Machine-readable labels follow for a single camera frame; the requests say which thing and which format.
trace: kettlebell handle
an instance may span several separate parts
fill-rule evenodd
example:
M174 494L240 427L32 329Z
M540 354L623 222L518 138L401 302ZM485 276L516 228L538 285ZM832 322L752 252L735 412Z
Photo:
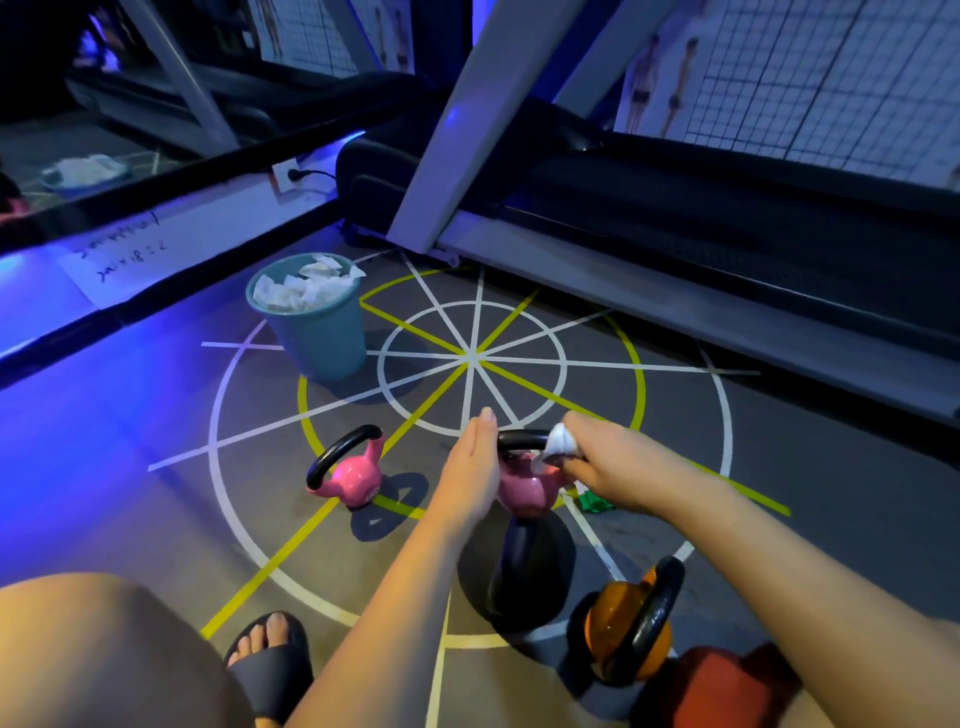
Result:
M514 450L542 450L550 436L548 429L505 429L496 436L496 451L506 455Z
M324 484L324 475L337 461L368 440L379 440L383 437L383 430L376 425L360 425L352 432L344 435L333 445L324 450L324 453L313 461L310 470L306 473L306 487L309 491L320 490Z
M684 562L664 556L654 567L656 580L631 622L630 629L613 653L600 665L600 674L611 685L632 685L643 661L666 626L680 589L684 585Z

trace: gray floor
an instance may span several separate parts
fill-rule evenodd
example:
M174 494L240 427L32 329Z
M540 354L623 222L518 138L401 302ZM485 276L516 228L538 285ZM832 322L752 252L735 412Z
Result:
M372 251L345 246L334 229L293 251L336 250L354 259ZM418 270L433 267L424 259ZM361 263L362 291L407 277L396 252ZM0 491L0 584L62 570L107 570L154 589L224 649L251 619L288 609L307 627L321 666L347 625L369 601L379 579L415 525L378 506L351 513L334 508L311 522L320 498L305 493L314 457L300 411L335 405L379 388L378 356L334 387L305 386L269 328L238 347L259 324L243 287L250 270L127 328L0 393L2 421L12 441L3 451L7 486ZM423 277L454 327L469 342L480 271ZM533 285L484 273L479 341L529 294ZM416 279L369 299L450 343L452 335ZM513 342L587 316L585 302L541 291L491 346ZM368 346L379 350L394 325L365 313ZM763 493L790 509L784 518L826 551L930 615L960 620L960 473L943 463L849 425L765 394L765 373L714 377L696 342L641 322L613 319L644 365L642 430L680 454ZM604 417L628 423L636 414L634 370L529 359L631 362L627 346L605 319L562 328L549 337L492 352L528 361L498 361L505 370ZM402 331L390 352L446 353ZM713 364L732 357L708 350ZM415 376L451 359L384 357L388 382ZM374 392L309 418L328 445L351 428L376 423L391 433L452 369ZM520 420L550 426L564 409L497 373L491 382ZM384 495L425 507L464 415L468 377L460 379L397 442L383 461ZM490 404L509 416L487 383L475 376L468 412ZM562 507L555 512L576 546L573 584L551 624L507 645L471 606L468 572L450 601L439 725L594 726L620 724L637 689L573 685L567 679L564 619L589 591L612 577L583 527ZM614 568L639 578L684 538L651 518L618 511L586 515ZM295 533L302 544L258 589L247 589L232 613L223 609L259 566ZM676 648L717 644L744 651L764 640L762 626L698 553L674 612Z
M20 187L32 210L59 205L63 198L40 183L40 172L64 158L108 155L127 163L132 181L174 169L190 156L158 142L121 135L91 111L71 111L0 127L4 172Z

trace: green object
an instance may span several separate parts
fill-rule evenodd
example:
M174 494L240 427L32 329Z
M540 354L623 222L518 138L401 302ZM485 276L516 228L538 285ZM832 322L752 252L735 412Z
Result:
M344 273L353 267L353 261L342 255L324 255L330 255L344 266ZM260 276L282 282L313 262L315 258L310 253L291 255L258 271L247 284L247 303L267 320L300 373L311 381L327 384L356 374L367 359L357 297L360 279L353 282L342 298L313 311L271 311L253 300L253 288Z
M587 513L603 513L612 510L614 507L611 502L595 496L590 491L586 491L580 496L580 508Z

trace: power outlet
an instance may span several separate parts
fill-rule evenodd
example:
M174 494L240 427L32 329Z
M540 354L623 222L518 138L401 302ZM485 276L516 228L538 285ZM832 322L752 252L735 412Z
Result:
M300 169L300 164L295 158L286 159L273 166L274 184L277 192L282 194L283 192L293 192L295 189L300 189L300 183L291 182L288 177L292 169Z

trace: leg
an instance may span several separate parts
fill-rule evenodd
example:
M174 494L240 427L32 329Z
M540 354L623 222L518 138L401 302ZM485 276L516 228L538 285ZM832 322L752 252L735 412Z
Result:
M0 589L0 722L252 726L221 657L143 587L60 574Z

